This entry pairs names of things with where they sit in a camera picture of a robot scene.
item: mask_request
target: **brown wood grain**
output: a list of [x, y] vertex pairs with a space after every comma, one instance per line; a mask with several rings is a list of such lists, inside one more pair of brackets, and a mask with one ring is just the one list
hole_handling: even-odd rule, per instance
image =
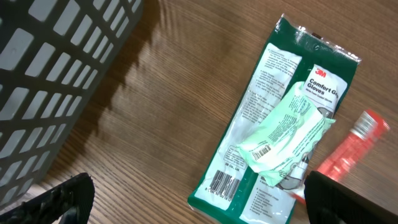
[[[145, 0], [144, 15], [44, 181], [89, 173], [91, 223], [209, 223], [187, 205], [282, 13], [362, 58], [310, 169], [365, 109], [391, 131], [345, 186], [398, 214], [398, 2]], [[308, 223], [297, 205], [292, 223]]]

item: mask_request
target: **3m logo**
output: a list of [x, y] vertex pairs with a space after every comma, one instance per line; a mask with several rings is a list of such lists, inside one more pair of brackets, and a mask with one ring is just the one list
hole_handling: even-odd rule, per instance
[[323, 78], [326, 77], [326, 72], [320, 70], [319, 68], [317, 68], [317, 70], [315, 71], [315, 74], [318, 74], [318, 75], [322, 76]]

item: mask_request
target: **barcode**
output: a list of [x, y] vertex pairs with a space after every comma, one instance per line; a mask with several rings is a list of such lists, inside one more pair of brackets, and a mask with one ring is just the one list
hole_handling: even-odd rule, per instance
[[352, 132], [358, 137], [365, 139], [375, 125], [377, 125], [376, 121], [367, 112], [363, 112], [361, 117], [355, 122]]
[[260, 159], [263, 155], [265, 155], [270, 150], [271, 150], [271, 148], [269, 147], [269, 145], [266, 145], [260, 151], [252, 153], [252, 155], [254, 156], [254, 160], [257, 161], [258, 159]]
[[217, 171], [211, 181], [210, 192], [221, 198], [232, 201], [241, 181], [222, 171]]

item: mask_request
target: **rectangular hole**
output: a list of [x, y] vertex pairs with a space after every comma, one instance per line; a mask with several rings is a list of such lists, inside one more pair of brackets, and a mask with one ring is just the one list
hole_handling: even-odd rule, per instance
[[111, 24], [111, 29], [114, 30], [116, 28], [116, 26], [118, 26], [122, 16], [124, 15], [124, 9], [123, 6], [120, 7], [118, 14], [116, 15], [116, 17], [113, 19], [113, 22]]
[[22, 188], [20, 189], [18, 196], [21, 194], [24, 194], [25, 192], [27, 192], [27, 189], [29, 189], [29, 187], [32, 185], [33, 182], [33, 178], [29, 179], [28, 181], [26, 181], [24, 183], [24, 185], [22, 186]]
[[100, 10], [105, 0], [94, 0], [93, 5], [97, 10]]
[[98, 71], [97, 70], [93, 70], [93, 72], [91, 73], [90, 77], [88, 77], [85, 85], [83, 85], [83, 89], [87, 90], [88, 87], [90, 87], [91, 82], [94, 80], [95, 76], [97, 75]]
[[27, 174], [27, 172], [29, 171], [30, 167], [33, 165], [33, 162], [36, 160], [36, 158], [37, 156], [32, 156], [27, 160], [24, 168], [22, 168], [21, 172], [18, 174], [17, 179], [20, 179]]
[[138, 6], [141, 4], [141, 0], [136, 0], [135, 3], [132, 5], [132, 12], [135, 13], [137, 11]]
[[42, 140], [40, 140], [39, 144], [37, 145], [37, 148], [45, 146], [47, 141], [49, 140], [51, 134], [54, 132], [55, 125], [51, 125], [49, 128], [47, 128], [46, 132], [43, 135]]
[[52, 138], [50, 144], [56, 143], [58, 141], [58, 138], [62, 134], [63, 129], [65, 128], [66, 124], [61, 124], [60, 127], [58, 128], [58, 131], [55, 133], [54, 137]]
[[101, 34], [100, 28], [95, 27], [95, 30], [93, 31], [90, 39], [88, 39], [87, 44], [83, 48], [84, 52], [88, 53], [91, 51], [91, 49], [93, 48], [93, 45], [95, 44], [95, 42], [97, 42], [100, 34]]
[[119, 0], [112, 0], [111, 3], [108, 5], [108, 8], [106, 9], [104, 13], [104, 20], [108, 21], [109, 18], [112, 16], [114, 10], [116, 9], [116, 6], [118, 6]]
[[85, 15], [70, 42], [78, 46], [86, 35], [88, 28], [90, 28], [91, 23], [93, 23], [91, 18]]
[[48, 43], [44, 43], [40, 50], [37, 52], [32, 63], [27, 68], [25, 75], [37, 77], [42, 72], [45, 64], [47, 64], [51, 55], [54, 53], [55, 47]]
[[81, 100], [81, 96], [77, 96], [77, 97], [75, 98], [75, 100], [73, 101], [72, 105], [70, 105], [70, 108], [69, 108], [69, 110], [68, 110], [67, 116], [71, 116], [71, 115], [75, 112], [76, 107], [77, 107], [77, 106], [79, 105], [79, 103], [80, 103], [80, 100]]
[[101, 40], [101, 43], [99, 43], [99, 46], [95, 50], [95, 52], [93, 54], [93, 58], [95, 58], [95, 59], [98, 58], [100, 53], [104, 50], [104, 47], [105, 47], [106, 43], [108, 43], [108, 38], [106, 36], [104, 36], [104, 38], [102, 38], [102, 40]]
[[41, 118], [48, 118], [52, 111], [54, 110], [55, 105], [58, 103], [58, 100], [60, 99], [61, 94], [60, 93], [54, 93], [54, 95], [51, 97], [50, 102], [48, 103], [47, 107], [44, 109], [44, 112], [41, 116]]
[[109, 53], [111, 52], [113, 48], [113, 44], [110, 43], [110, 45], [108, 46], [108, 48], [106, 49], [104, 55], [102, 55], [101, 60], [99, 62], [104, 63], [105, 60], [108, 58]]
[[7, 193], [6, 193], [6, 195], [4, 196], [4, 198], [1, 200], [0, 206], [8, 203], [12, 199], [12, 197], [14, 196], [15, 192], [17, 191], [17, 189], [18, 189], [18, 186], [15, 186], [15, 187], [9, 189], [7, 191]]
[[65, 78], [62, 80], [62, 84], [67, 85], [70, 83], [70, 80], [75, 76], [77, 70], [80, 68], [81, 61], [76, 60], [73, 65], [70, 67], [67, 75], [65, 75]]
[[30, 134], [29, 138], [26, 140], [24, 146], [19, 151], [19, 153], [27, 152], [32, 149], [33, 144], [36, 142], [37, 137], [42, 132], [43, 128], [35, 128]]
[[68, 106], [70, 99], [72, 98], [72, 95], [67, 95], [65, 99], [63, 99], [63, 102], [61, 106], [59, 107], [57, 113], [55, 114], [55, 117], [61, 117], [63, 115], [63, 112], [65, 111], [65, 108]]
[[32, 102], [30, 103], [29, 107], [27, 108], [22, 119], [34, 118], [37, 113], [37, 110], [39, 110], [46, 96], [47, 96], [46, 91], [38, 91], [35, 97], [33, 98]]
[[0, 54], [0, 68], [10, 71], [13, 70], [32, 41], [32, 34], [20, 28], [15, 30], [15, 33]]
[[118, 32], [116, 33], [116, 37], [119, 38], [122, 35], [124, 29], [126, 28], [127, 24], [129, 23], [129, 18], [125, 18], [122, 25], [119, 27]]
[[56, 2], [56, 0], [35, 0], [29, 8], [29, 14], [40, 22], [44, 22]]
[[4, 174], [4, 176], [0, 180], [0, 187], [8, 184], [8, 182], [12, 179], [12, 177], [14, 176], [15, 172], [17, 171], [17, 169], [21, 163], [22, 163], [22, 161], [15, 162], [15, 163], [11, 164], [10, 167], [8, 167], [6, 174]]
[[50, 153], [50, 151], [47, 151], [47, 152], [43, 153], [42, 157], [40, 157], [40, 159], [37, 162], [36, 166], [33, 168], [33, 172], [39, 170], [42, 167], [42, 165], [43, 165], [45, 159], [47, 158], [47, 156], [49, 155], [49, 153]]
[[25, 130], [14, 131], [0, 152], [0, 159], [9, 157], [24, 136]]
[[26, 88], [17, 87], [14, 89], [0, 111], [0, 121], [10, 120], [14, 117], [28, 92], [29, 90]]
[[55, 24], [54, 31], [60, 35], [65, 35], [79, 10], [80, 6], [74, 0], [70, 0]]
[[81, 71], [79, 77], [76, 79], [75, 83], [73, 84], [73, 87], [79, 87], [83, 79], [86, 77], [88, 71], [90, 71], [90, 66], [86, 65], [86, 67]]
[[55, 63], [54, 67], [51, 69], [49, 75], [47, 75], [46, 80], [54, 82], [57, 80], [58, 76], [61, 74], [63, 68], [68, 63], [70, 56], [66, 53], [62, 53]]

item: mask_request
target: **green package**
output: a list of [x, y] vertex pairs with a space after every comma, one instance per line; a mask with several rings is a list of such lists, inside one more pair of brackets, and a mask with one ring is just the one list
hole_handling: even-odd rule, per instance
[[320, 112], [333, 116], [359, 62], [355, 55], [293, 26], [282, 15], [188, 204], [221, 223], [288, 223], [295, 200], [280, 184], [270, 187], [253, 172], [239, 154], [238, 144], [255, 132], [297, 82], [305, 82], [312, 100], [334, 104], [315, 104]]
[[304, 93], [304, 82], [295, 83], [256, 131], [238, 144], [242, 158], [269, 186], [292, 172], [335, 122]]

